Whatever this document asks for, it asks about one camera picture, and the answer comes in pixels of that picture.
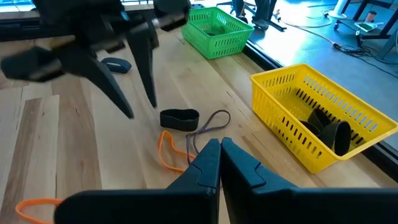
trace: orange rubber band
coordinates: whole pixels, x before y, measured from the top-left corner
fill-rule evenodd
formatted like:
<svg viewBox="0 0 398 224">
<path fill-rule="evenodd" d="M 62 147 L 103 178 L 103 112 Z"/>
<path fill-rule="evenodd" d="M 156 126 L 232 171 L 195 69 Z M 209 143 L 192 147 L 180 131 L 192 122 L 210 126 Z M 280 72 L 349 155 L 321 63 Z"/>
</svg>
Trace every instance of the orange rubber band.
<svg viewBox="0 0 398 224">
<path fill-rule="evenodd" d="M 22 217 L 23 219 L 30 221 L 35 224 L 53 224 L 53 222 L 47 222 L 47 221 L 42 221 L 39 219 L 36 219 L 34 217 L 28 216 L 22 212 L 22 209 L 28 207 L 28 206 L 33 206 L 33 205 L 59 205 L 61 204 L 62 200 L 57 199 L 57 198 L 38 198 L 38 199 L 29 199 L 25 200 L 22 202 L 19 202 L 17 206 L 15 207 L 15 211 L 17 214 Z"/>
<path fill-rule="evenodd" d="M 169 142 L 169 146 L 172 148 L 172 150 L 180 155 L 184 155 L 186 156 L 187 153 L 183 152 L 183 151 L 179 151 L 178 149 L 175 148 L 174 146 L 174 140 L 173 140 L 173 136 L 168 132 L 168 131 L 163 131 L 162 134 L 160 134 L 159 136 L 159 141 L 157 144 L 157 148 L 159 150 L 159 159 L 162 163 L 163 166 L 165 166 L 168 169 L 177 171 L 177 172 L 184 172 L 185 169 L 181 169 L 181 168 L 177 168 L 177 167 L 173 167 L 168 165 L 162 157 L 162 148 L 163 148 L 163 139 L 166 138 Z M 191 159 L 194 159 L 195 156 L 192 154 L 189 154 L 189 157 Z M 38 198 L 38 199 L 29 199 L 29 200 L 25 200 L 22 201 L 20 203 L 17 204 L 17 206 L 15 207 L 15 211 L 17 212 L 17 214 L 22 217 L 23 219 L 35 223 L 35 224 L 53 224 L 53 222 L 47 222 L 47 221 L 42 221 L 39 219 L 36 219 L 34 217 L 31 217 L 29 215 L 26 215 L 22 212 L 22 209 L 28 207 L 28 206 L 34 206 L 34 205 L 45 205 L 45 204 L 50 204 L 50 205 L 59 205 L 61 204 L 62 199 L 57 199 L 57 198 Z"/>
<path fill-rule="evenodd" d="M 160 159 L 160 162 L 162 163 L 163 166 L 165 166 L 165 167 L 168 168 L 168 169 L 171 169 L 171 170 L 174 170 L 174 171 L 178 171 L 178 172 L 184 172 L 185 169 L 173 167 L 173 166 L 170 166 L 170 165 L 168 165 L 168 164 L 166 164 L 166 163 L 164 162 L 163 157 L 162 157 L 162 148 L 163 148 L 163 138 L 164 138 L 164 137 L 166 137 L 166 139 L 167 139 L 168 142 L 169 142 L 169 146 L 172 148 L 172 150 L 173 150 L 175 153 L 180 154 L 180 155 L 184 155 L 184 156 L 187 155 L 186 152 L 177 150 L 177 149 L 175 148 L 175 146 L 174 146 L 173 136 L 172 136 L 168 131 L 163 131 L 162 134 L 160 134 L 159 140 L 158 140 L 158 142 L 157 142 L 157 149 L 158 149 L 158 151 L 159 151 L 159 159 Z M 192 155 L 192 154 L 189 154 L 189 157 L 190 157 L 191 159 L 194 159 L 194 158 L 195 158 L 195 156 Z"/>
</svg>

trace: floor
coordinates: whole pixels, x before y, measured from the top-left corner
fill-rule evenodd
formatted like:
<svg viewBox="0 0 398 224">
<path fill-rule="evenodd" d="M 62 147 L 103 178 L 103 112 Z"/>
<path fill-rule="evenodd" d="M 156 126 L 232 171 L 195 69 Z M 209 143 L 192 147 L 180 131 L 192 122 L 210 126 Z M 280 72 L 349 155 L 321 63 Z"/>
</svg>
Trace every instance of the floor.
<svg viewBox="0 0 398 224">
<path fill-rule="evenodd" d="M 315 20 L 306 18 L 306 16 L 317 17 L 322 14 L 322 11 L 333 9 L 334 7 L 333 5 L 329 5 L 333 4 L 333 1 L 318 2 L 318 4 L 327 5 L 318 7 L 316 7 L 314 1 L 300 1 L 299 4 L 290 2 L 290 0 L 279 0 L 275 9 L 280 9 L 282 19 L 296 25 L 315 26 L 325 24 L 328 22 L 326 19 Z M 352 17 L 358 6 L 359 3 L 351 3 L 346 15 Z M 230 9 L 229 6 L 222 6 L 222 8 L 225 11 L 229 11 Z M 379 6 L 368 6 L 363 14 L 366 15 L 370 10 L 382 12 L 377 15 L 377 22 L 387 21 L 394 12 L 393 10 L 384 9 Z M 339 29 L 334 31 L 334 23 L 335 20 L 333 19 L 332 25 L 311 29 L 311 31 L 324 35 L 339 44 L 356 46 L 354 31 L 343 25 L 340 25 Z M 396 24 L 391 32 L 397 28 L 398 25 Z M 255 42 L 265 54 L 282 65 L 289 66 L 297 63 L 311 65 L 373 107 L 398 121 L 398 101 L 395 100 L 398 98 L 397 65 L 386 65 L 372 58 L 366 59 L 368 62 L 397 76 L 393 77 L 359 59 L 336 51 L 325 40 L 293 27 L 288 27 L 285 32 L 279 32 L 273 27 L 270 27 L 266 32 L 256 29 L 252 33 L 250 40 Z M 377 50 L 384 45 L 385 41 L 367 40 L 364 45 Z M 385 57 L 385 60 L 398 63 L 397 50 L 392 49 Z M 398 149 L 398 134 L 387 138 L 386 142 Z"/>
</svg>

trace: wood grain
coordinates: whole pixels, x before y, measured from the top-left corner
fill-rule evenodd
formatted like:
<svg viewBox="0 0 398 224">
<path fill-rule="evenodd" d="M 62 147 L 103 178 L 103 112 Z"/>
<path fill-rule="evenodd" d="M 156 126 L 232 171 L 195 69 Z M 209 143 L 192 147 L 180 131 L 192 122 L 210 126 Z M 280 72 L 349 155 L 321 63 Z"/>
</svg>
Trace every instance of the wood grain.
<svg viewBox="0 0 398 224">
<path fill-rule="evenodd" d="M 4 54 L 52 40 L 12 42 Z M 397 187 L 364 156 L 337 162 L 310 174 L 251 110 L 249 76 L 261 69 L 243 54 L 207 61 L 180 32 L 159 32 L 154 50 L 158 107 L 144 92 L 128 47 L 113 57 L 132 62 L 128 74 L 115 75 L 135 119 L 127 119 L 89 81 L 66 75 L 50 83 L 20 85 L 0 78 L 0 223 L 17 223 L 14 206 L 27 198 L 65 198 L 89 189 L 162 189 L 180 174 L 159 162 L 157 141 L 163 130 L 159 112 L 195 108 L 203 125 L 216 110 L 231 113 L 221 131 L 198 138 L 201 149 L 210 138 L 232 137 L 266 167 L 300 187 Z M 99 52 L 99 59 L 109 57 Z M 211 125 L 224 124 L 224 114 Z M 185 149 L 186 133 L 169 130 L 177 148 Z M 186 158 L 164 145 L 164 159 L 186 168 Z M 26 210 L 50 220 L 52 207 Z M 220 223 L 229 223 L 223 194 Z"/>
<path fill-rule="evenodd" d="M 29 171 L 30 156 L 32 154 L 36 133 L 37 117 L 40 111 L 41 99 L 26 101 L 21 119 L 21 128 L 12 157 L 12 163 L 4 193 L 4 200 L 0 211 L 1 223 L 15 223 L 15 206 L 24 199 L 26 177 Z"/>
</svg>

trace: gray floor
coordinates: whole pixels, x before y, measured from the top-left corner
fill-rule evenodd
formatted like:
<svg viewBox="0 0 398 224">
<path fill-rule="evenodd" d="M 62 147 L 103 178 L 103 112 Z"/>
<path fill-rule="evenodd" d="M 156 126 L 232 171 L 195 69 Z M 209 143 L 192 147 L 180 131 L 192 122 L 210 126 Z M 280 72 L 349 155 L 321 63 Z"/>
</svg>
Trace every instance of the gray floor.
<svg viewBox="0 0 398 224">
<path fill-rule="evenodd" d="M 285 2 L 277 4 L 277 8 L 280 7 L 282 11 L 285 6 Z M 358 6 L 359 4 L 350 4 L 346 14 L 352 17 Z M 320 15 L 322 10 L 329 8 L 330 6 L 311 7 L 310 12 L 312 16 L 317 16 Z M 377 6 L 372 8 L 369 6 L 365 12 L 370 9 L 382 12 L 380 13 L 382 15 L 377 15 L 377 22 L 387 21 L 393 13 L 391 10 Z M 298 25 L 315 25 L 327 22 L 326 19 L 307 19 L 305 14 L 300 16 L 295 14 L 288 16 L 286 19 Z M 345 26 L 340 26 L 337 31 L 333 30 L 333 25 L 311 29 L 311 31 L 324 35 L 339 44 L 356 46 L 354 31 Z M 277 31 L 273 27 L 270 27 L 265 34 L 260 30 L 256 30 L 251 38 L 256 41 L 267 55 L 281 64 L 288 66 L 297 63 L 307 63 L 373 107 L 398 121 L 398 100 L 396 100 L 398 99 L 398 78 L 367 65 L 359 59 L 345 55 L 332 48 L 329 42 L 293 27 L 289 27 L 284 33 Z M 385 41 L 368 40 L 364 44 L 377 50 L 384 45 Z M 398 63 L 396 49 L 392 49 L 385 59 Z M 366 60 L 398 76 L 398 66 L 386 65 L 372 58 L 367 58 Z M 398 134 L 389 137 L 386 142 L 398 149 Z"/>
</svg>

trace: cable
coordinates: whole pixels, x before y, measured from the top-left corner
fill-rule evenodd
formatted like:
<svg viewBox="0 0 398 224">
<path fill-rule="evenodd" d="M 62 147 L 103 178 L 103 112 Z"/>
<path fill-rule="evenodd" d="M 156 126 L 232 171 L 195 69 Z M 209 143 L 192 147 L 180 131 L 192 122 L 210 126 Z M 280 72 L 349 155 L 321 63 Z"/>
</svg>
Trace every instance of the cable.
<svg viewBox="0 0 398 224">
<path fill-rule="evenodd" d="M 210 124 L 211 120 L 213 120 L 214 116 L 216 116 L 218 113 L 226 113 L 226 114 L 228 115 L 228 121 L 226 122 L 226 124 L 221 125 L 221 126 L 215 126 L 215 127 L 207 128 L 207 126 Z M 196 138 L 197 138 L 197 136 L 200 135 L 200 134 L 208 133 L 208 132 L 210 132 L 210 131 L 216 131 L 216 130 L 223 129 L 223 128 L 225 128 L 225 127 L 229 124 L 229 122 L 231 122 L 231 114 L 230 114 L 228 111 L 226 111 L 226 110 L 218 110 L 218 111 L 215 111 L 215 112 L 209 117 L 209 119 L 206 121 L 206 123 L 205 123 L 198 131 L 196 131 L 196 132 L 194 132 L 194 133 L 189 133 L 189 134 L 187 134 L 187 135 L 185 136 L 185 140 L 186 140 L 186 142 L 187 142 L 187 151 L 186 151 L 186 152 L 179 151 L 178 149 L 176 149 L 175 146 L 174 146 L 173 136 L 172 136 L 168 131 L 163 131 L 162 134 L 160 134 L 159 140 L 158 140 L 158 143 L 157 143 L 157 149 L 158 149 L 158 152 L 159 152 L 159 159 L 160 159 L 160 162 L 162 163 L 162 165 L 163 165 L 164 167 L 166 167 L 166 168 L 168 168 L 168 169 L 171 169 L 171 170 L 174 170 L 174 171 L 177 171 L 177 172 L 181 172 L 181 173 L 184 172 L 185 169 L 181 169 L 181 168 L 177 168 L 177 167 L 170 166 L 170 165 L 166 164 L 166 162 L 163 160 L 163 157 L 162 157 L 163 139 L 166 138 L 166 139 L 168 140 L 169 146 L 172 148 L 172 150 L 173 150 L 175 153 L 180 154 L 180 155 L 187 156 L 187 161 L 188 161 L 188 165 L 189 165 L 189 164 L 191 163 L 191 159 L 194 159 L 194 158 L 195 158 L 194 155 L 192 155 L 192 154 L 189 153 L 190 138 L 193 137 L 193 148 L 195 149 L 195 151 L 197 152 L 197 154 L 199 154 L 199 150 L 198 150 L 197 144 L 196 144 Z"/>
<path fill-rule="evenodd" d="M 289 25 L 289 26 L 296 27 L 296 28 L 306 28 L 306 29 L 309 29 L 309 28 L 321 28 L 321 27 L 326 27 L 326 26 L 329 26 L 329 25 L 331 25 L 331 24 L 333 23 L 333 21 L 330 19 L 329 14 L 328 14 L 328 12 L 331 11 L 331 10 L 333 10 L 333 9 L 327 9 L 327 10 L 322 11 L 322 16 L 317 16 L 317 17 L 306 16 L 306 17 L 309 18 L 309 19 L 322 19 L 322 18 L 326 18 L 326 19 L 328 19 L 328 23 L 326 23 L 326 24 L 316 25 L 316 26 L 301 26 L 301 25 L 294 24 L 294 23 L 292 23 L 292 22 L 290 22 L 290 21 L 283 21 L 283 22 L 284 22 L 285 24 Z"/>
<path fill-rule="evenodd" d="M 377 65 L 372 64 L 372 63 L 370 63 L 370 62 L 368 62 L 368 61 L 366 61 L 365 59 L 362 58 L 362 57 L 372 57 L 372 58 L 374 58 L 375 60 L 377 60 L 378 62 L 384 63 L 384 64 L 386 64 L 386 65 L 398 65 L 398 63 L 390 63 L 390 62 L 385 62 L 385 61 L 383 61 L 383 60 L 378 59 L 378 58 L 377 58 L 376 56 L 374 56 L 374 55 L 371 53 L 371 51 L 369 50 L 369 49 L 374 50 L 373 48 L 367 47 L 367 46 L 362 46 L 361 48 L 356 49 L 356 48 L 354 48 L 354 47 L 352 47 L 352 46 L 349 46 L 349 45 L 340 45 L 340 44 L 337 44 L 336 42 L 330 40 L 329 38 L 327 38 L 327 37 L 325 37 L 325 36 L 323 36 L 323 35 L 317 34 L 316 32 L 312 32 L 312 31 L 310 31 L 310 30 L 306 30 L 306 29 L 304 29 L 303 27 L 300 27 L 300 26 L 295 26 L 295 25 L 293 25 L 293 24 L 289 24 L 288 22 L 283 21 L 282 18 L 279 17 L 278 15 L 275 15 L 275 16 L 277 17 L 277 20 L 278 20 L 278 21 L 281 21 L 281 22 L 283 22 L 284 24 L 286 24 L 286 25 L 288 25 L 288 26 L 291 26 L 291 27 L 300 29 L 300 30 L 302 30 L 302 31 L 308 32 L 308 33 L 310 33 L 310 34 L 313 34 L 313 35 L 315 35 L 315 36 L 318 36 L 318 37 L 320 37 L 320 38 L 326 40 L 327 42 L 331 43 L 332 46 L 334 46 L 334 48 L 337 49 L 337 50 L 339 50 L 340 52 L 342 52 L 342 53 L 344 53 L 344 54 L 346 54 L 346 55 L 349 55 L 349 56 L 358 58 L 358 59 L 362 60 L 363 62 L 365 62 L 366 64 L 372 65 L 373 67 L 379 69 L 380 71 L 385 72 L 385 73 L 387 73 L 387 74 L 389 74 L 389 75 L 391 75 L 391 76 L 393 76 L 393 77 L 395 77 L 395 78 L 398 78 L 397 75 L 395 75 L 395 74 L 393 74 L 393 73 L 391 73 L 391 72 L 387 72 L 387 71 L 385 71 L 384 69 L 378 67 Z M 398 32 L 397 32 L 396 43 L 398 44 Z"/>
<path fill-rule="evenodd" d="M 210 124 L 211 120 L 218 113 L 226 113 L 228 115 L 227 123 L 224 124 L 224 125 L 221 125 L 221 126 L 215 126 L 215 127 L 207 128 L 207 126 Z M 231 122 L 231 114 L 228 111 L 226 111 L 226 110 L 218 110 L 218 111 L 214 112 L 212 115 L 210 115 L 209 119 L 206 121 L 206 123 L 198 131 L 196 131 L 194 133 L 189 133 L 189 134 L 187 134 L 185 136 L 185 139 L 186 139 L 186 142 L 187 142 L 187 155 L 189 155 L 190 138 L 192 136 L 193 136 L 193 148 L 195 149 L 195 152 L 197 154 L 199 154 L 199 150 L 197 148 L 197 136 L 200 135 L 200 134 L 205 134 L 205 133 L 210 132 L 210 131 L 216 131 L 216 130 L 219 130 L 219 129 L 223 129 L 229 124 L 229 122 Z M 191 160 L 190 160 L 190 158 L 188 156 L 187 156 L 187 160 L 188 160 L 188 164 L 190 164 Z"/>
</svg>

